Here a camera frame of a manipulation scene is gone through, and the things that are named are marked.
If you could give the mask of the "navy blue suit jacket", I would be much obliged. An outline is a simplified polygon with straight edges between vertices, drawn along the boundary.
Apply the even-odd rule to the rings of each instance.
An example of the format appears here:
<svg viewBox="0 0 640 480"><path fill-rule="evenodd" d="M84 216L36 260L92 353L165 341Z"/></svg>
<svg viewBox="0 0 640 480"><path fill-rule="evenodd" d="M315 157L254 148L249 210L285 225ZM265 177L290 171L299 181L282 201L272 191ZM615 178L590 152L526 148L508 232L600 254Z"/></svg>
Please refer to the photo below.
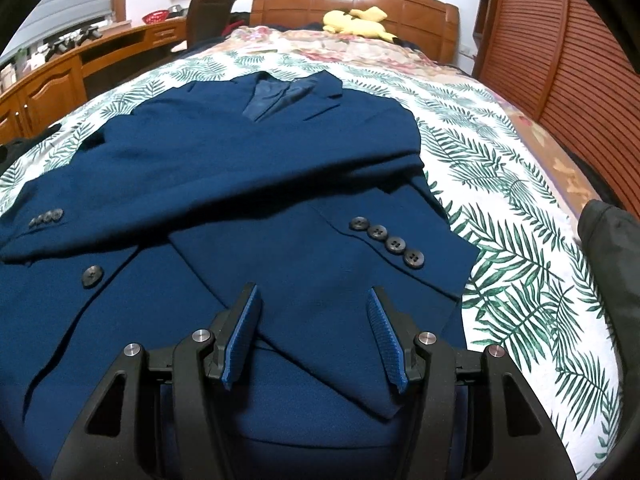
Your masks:
<svg viewBox="0 0 640 480"><path fill-rule="evenodd" d="M367 316L460 346L477 249L428 188L416 120L327 72L192 81L110 119L1 218L1 422L43 477L116 356L178 344L253 283L236 466L383 479L407 408Z"/></svg>

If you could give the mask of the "leaf pattern bed sheet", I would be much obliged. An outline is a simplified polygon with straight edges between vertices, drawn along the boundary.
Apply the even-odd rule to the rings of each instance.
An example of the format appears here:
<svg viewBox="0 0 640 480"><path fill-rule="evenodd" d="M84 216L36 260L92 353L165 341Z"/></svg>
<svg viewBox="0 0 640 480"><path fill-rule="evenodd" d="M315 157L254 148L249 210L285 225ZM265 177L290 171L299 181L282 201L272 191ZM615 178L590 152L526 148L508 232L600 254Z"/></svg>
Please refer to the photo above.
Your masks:
<svg viewBox="0 0 640 480"><path fill-rule="evenodd" d="M406 52L217 46L151 70L67 115L62 128L2 174L9 208L30 180L67 164L107 119L197 80L264 70L283 80L327 70L349 89L412 111L431 191L454 232L480 248L463 296L473 349L504 344L530 380L573 462L590 479L613 451L620 420L614 336L578 245L578 206L592 194L543 128L479 82Z"/></svg>

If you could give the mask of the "grey folded garment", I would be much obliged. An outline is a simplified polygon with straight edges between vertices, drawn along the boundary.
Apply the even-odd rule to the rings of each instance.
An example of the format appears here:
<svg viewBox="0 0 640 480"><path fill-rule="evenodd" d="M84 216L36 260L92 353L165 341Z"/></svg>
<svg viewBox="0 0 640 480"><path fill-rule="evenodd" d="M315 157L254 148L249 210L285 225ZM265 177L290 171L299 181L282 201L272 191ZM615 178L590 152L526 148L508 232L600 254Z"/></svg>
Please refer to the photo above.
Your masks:
<svg viewBox="0 0 640 480"><path fill-rule="evenodd" d="M610 320L623 369L623 406L614 448L597 479L639 477L639 220L590 200L577 232Z"/></svg>

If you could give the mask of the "black garment on bed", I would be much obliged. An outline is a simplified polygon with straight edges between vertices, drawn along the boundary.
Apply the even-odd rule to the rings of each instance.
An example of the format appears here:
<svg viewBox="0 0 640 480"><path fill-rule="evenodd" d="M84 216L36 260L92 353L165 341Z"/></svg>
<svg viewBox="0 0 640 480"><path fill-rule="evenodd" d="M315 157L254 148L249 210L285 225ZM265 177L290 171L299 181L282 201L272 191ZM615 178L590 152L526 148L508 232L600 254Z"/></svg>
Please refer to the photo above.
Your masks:
<svg viewBox="0 0 640 480"><path fill-rule="evenodd" d="M49 136L52 136L52 134L57 133L60 129L61 124L58 122L57 124L50 125L50 127L45 128L42 133L38 134L38 136L34 136L33 138L16 138L7 144L1 144L0 174L4 174L6 170L8 170L14 162L17 161L17 159L31 150L38 143L46 140Z"/></svg>

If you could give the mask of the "wooden desk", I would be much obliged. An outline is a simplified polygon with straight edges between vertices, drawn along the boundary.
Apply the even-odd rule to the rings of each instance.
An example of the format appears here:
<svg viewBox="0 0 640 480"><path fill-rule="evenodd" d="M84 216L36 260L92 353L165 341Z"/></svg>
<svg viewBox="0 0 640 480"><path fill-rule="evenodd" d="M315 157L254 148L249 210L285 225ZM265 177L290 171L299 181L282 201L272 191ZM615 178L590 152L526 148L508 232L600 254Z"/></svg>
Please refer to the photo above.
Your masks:
<svg viewBox="0 0 640 480"><path fill-rule="evenodd" d="M2 143L32 138L82 104L172 59L186 20L140 25L51 58L1 95Z"/></svg>

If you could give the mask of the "dark wooden chair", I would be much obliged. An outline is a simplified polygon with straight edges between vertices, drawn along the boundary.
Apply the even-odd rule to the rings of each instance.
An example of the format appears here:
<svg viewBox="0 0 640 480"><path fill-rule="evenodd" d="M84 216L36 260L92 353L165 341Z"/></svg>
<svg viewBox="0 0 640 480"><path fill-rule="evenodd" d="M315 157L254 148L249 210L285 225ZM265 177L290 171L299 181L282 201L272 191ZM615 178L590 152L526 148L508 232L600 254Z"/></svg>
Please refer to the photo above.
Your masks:
<svg viewBox="0 0 640 480"><path fill-rule="evenodd" d="M204 47L222 36L229 24L236 0L191 0L186 17L182 20L178 44L171 47L172 54L186 53Z"/></svg>

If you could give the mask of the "yellow plush toy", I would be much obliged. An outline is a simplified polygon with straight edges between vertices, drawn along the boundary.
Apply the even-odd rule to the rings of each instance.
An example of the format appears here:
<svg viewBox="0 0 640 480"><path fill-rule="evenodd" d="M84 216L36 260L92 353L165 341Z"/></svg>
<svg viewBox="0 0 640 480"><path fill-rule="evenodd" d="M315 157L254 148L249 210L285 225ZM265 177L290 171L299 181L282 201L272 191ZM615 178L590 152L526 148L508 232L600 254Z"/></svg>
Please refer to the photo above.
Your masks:
<svg viewBox="0 0 640 480"><path fill-rule="evenodd" d="M388 32L383 22L387 14L377 6L367 10L352 9L348 13L341 10L326 12L322 18L323 30L331 34L360 36L394 42L395 35Z"/></svg>

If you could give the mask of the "wooden louvered wardrobe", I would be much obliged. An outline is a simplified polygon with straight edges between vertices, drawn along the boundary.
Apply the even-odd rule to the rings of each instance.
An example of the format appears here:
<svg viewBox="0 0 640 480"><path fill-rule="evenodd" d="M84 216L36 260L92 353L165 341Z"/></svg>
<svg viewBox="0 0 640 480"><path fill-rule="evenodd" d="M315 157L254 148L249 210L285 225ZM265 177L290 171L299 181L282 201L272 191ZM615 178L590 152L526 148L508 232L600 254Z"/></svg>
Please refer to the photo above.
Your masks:
<svg viewBox="0 0 640 480"><path fill-rule="evenodd" d="M586 0L489 0L474 76L639 211L639 76Z"/></svg>

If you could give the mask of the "red basket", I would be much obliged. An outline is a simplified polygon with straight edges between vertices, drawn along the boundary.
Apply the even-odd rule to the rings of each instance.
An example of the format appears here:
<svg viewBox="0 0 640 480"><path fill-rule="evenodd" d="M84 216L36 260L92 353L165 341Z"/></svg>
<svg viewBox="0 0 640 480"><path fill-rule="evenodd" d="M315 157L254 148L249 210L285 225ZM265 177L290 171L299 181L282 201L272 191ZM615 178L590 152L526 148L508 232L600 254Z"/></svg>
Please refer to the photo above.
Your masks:
<svg viewBox="0 0 640 480"><path fill-rule="evenodd" d="M142 18L142 22L145 25L163 23L168 19L168 15L169 15L169 11L166 9L153 11L148 14L145 14L145 16Z"/></svg>

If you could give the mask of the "grey window blind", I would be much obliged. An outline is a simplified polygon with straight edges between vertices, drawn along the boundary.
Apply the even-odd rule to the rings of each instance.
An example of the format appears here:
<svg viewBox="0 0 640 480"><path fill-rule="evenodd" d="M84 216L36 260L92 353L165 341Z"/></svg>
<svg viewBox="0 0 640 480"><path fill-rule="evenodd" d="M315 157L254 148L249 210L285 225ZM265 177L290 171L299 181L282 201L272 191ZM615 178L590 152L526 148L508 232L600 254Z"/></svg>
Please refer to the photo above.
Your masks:
<svg viewBox="0 0 640 480"><path fill-rule="evenodd" d="M112 12L112 0L40 0L4 47L1 57L14 55L17 50L86 21L103 20Z"/></svg>

